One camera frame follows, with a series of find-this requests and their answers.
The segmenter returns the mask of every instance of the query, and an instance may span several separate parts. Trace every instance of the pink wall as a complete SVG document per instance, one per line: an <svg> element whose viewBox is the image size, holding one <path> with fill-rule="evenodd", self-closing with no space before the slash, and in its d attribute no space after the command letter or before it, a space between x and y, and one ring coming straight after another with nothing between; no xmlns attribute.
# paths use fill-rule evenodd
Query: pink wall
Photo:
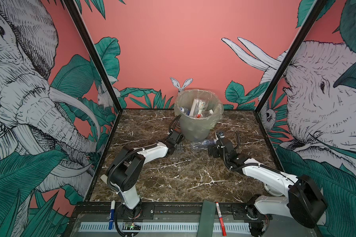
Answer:
<svg viewBox="0 0 356 237"><path fill-rule="evenodd" d="M263 72L242 62L222 42L228 38L242 45L247 39L276 58L287 50L298 28L300 0L104 0L105 19L81 1L82 16L94 43L103 37L119 40L121 53L118 90L127 87L162 90L176 96L170 77L187 87L215 92L223 103L231 81L255 88ZM127 108L138 106L125 98Z"/></svg>

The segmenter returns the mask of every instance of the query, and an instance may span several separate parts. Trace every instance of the black frame edge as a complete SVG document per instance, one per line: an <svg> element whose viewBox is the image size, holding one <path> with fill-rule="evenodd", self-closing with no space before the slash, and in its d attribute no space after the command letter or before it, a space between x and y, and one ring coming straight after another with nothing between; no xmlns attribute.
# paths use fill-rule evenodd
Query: black frame edge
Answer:
<svg viewBox="0 0 356 237"><path fill-rule="evenodd" d="M112 130L109 134L109 137L108 137L108 140L107 140L107 144L105 145L105 148L104 148L104 151L103 151L103 154L102 156L100 157L100 161L98 163L98 166L95 170L95 174L94 176L92 177L92 181L91 181L91 184L90 184L90 187L88 188L88 191L86 193L86 197L84 198L83 202L89 202L90 199L91 199L91 195L92 195L92 192L94 191L94 187L95 187L95 184L96 184L96 181L98 179L98 176L99 176L99 172L100 170L102 169L102 165L105 161L105 158L107 157L107 153L108 153L108 150L109 150L109 146L111 145L111 141L116 133L116 129L117 129L117 126L119 125L119 121L121 119L121 115L123 114L123 111L119 111L119 113L117 114L116 116L116 121L112 127Z"/></svg>
<svg viewBox="0 0 356 237"><path fill-rule="evenodd" d="M316 21L319 13L322 11L324 5L326 5L327 0L317 0L314 7L311 9L310 13L308 14L307 18L305 19L305 22L303 23L301 29L299 30L296 38L294 39L292 45L290 46L289 50L287 51L287 54L282 61L281 65L277 69L272 81L270 82L268 88L266 89L264 95L262 96L260 102L258 103L256 107L256 112L259 113L263 107L263 105L266 103L266 101L269 99L271 93L273 92L274 88L277 86L277 83L279 80L282 78L282 75L284 74L286 68L289 66L291 60L295 56L297 50L301 46L302 42L306 38L308 32L310 31L311 27L313 26L314 22Z"/></svg>
<svg viewBox="0 0 356 237"><path fill-rule="evenodd" d="M71 19L73 20L81 39L83 40L84 45L86 46L86 49L94 62L94 65L96 69L98 70L98 73L102 79L102 81L105 84L105 87L108 90L109 95L111 96L111 99L114 102L114 106L117 109L118 112L122 111L122 107L120 105L119 100L117 99L114 90L112 88L111 83L109 82L107 72L105 71L105 68L102 64L102 61L99 58L98 52L96 51L94 43L91 41L90 34L88 33L86 26L83 22L83 19L80 15L80 12L78 9L75 7L74 0L63 0L64 4L66 5L67 10L70 13Z"/></svg>
<svg viewBox="0 0 356 237"><path fill-rule="evenodd" d="M276 154L276 151L269 139L269 136L262 124L262 120L260 118L260 116L258 115L258 113L256 111L253 112L256 120L257 120L257 123L258 123L258 126L260 127L260 130L262 132L262 135L264 136L264 139L265 139L265 143L266 145L268 146L268 149L269 149L269 152L270 152L270 155L272 156L273 158L273 161L274 161L274 164L276 165L276 168L279 170L279 171L282 171L282 172L285 172L284 171L284 167L282 166L281 164L281 161L279 160L277 154Z"/></svg>

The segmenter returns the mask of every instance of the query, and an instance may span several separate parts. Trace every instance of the marble table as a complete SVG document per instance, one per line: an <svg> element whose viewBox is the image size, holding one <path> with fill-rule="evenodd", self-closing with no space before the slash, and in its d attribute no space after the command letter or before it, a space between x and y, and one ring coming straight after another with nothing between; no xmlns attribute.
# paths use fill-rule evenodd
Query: marble table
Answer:
<svg viewBox="0 0 356 237"><path fill-rule="evenodd" d="M167 135L174 119L172 110L124 110L111 141L107 157L90 201L119 201L118 195L100 180L119 150L128 144L143 147ZM249 154L262 164L275 168L261 130L251 111L224 111L215 131L235 131L240 135L239 152ZM236 144L233 133L227 134ZM184 140L184 152L153 160L144 165L136 183L143 202L246 202L254 194L268 195L263 184L253 178L229 171L220 158L209 157L207 150L192 151Z"/></svg>

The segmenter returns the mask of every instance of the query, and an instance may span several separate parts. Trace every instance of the elephant tusk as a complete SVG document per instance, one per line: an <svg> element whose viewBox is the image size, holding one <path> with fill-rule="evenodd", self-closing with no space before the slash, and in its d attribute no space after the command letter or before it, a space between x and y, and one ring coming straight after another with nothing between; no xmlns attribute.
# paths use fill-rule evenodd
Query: elephant tusk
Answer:
<svg viewBox="0 0 356 237"><path fill-rule="evenodd" d="M91 118L91 120L95 123L95 127L98 132L98 140L99 140L99 137L100 137L99 122L96 119L94 113L85 104L83 104L76 98L69 96L68 94L61 92L53 87L50 87L49 97L54 102L66 103L68 105L74 106L74 107L80 109L81 111L85 112Z"/></svg>

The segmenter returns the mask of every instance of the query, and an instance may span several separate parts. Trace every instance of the translucent trash bin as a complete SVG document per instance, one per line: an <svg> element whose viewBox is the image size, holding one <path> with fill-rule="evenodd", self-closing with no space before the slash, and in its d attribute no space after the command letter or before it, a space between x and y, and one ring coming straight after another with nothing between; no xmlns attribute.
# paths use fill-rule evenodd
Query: translucent trash bin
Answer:
<svg viewBox="0 0 356 237"><path fill-rule="evenodd" d="M192 118L180 110L180 107L191 108L194 98L208 101L206 110L213 110L213 114L206 118ZM205 139L209 131L222 118L224 112L223 103L211 91L192 89L178 94L174 102L175 116L182 115L179 122L181 132L189 141L199 141Z"/></svg>

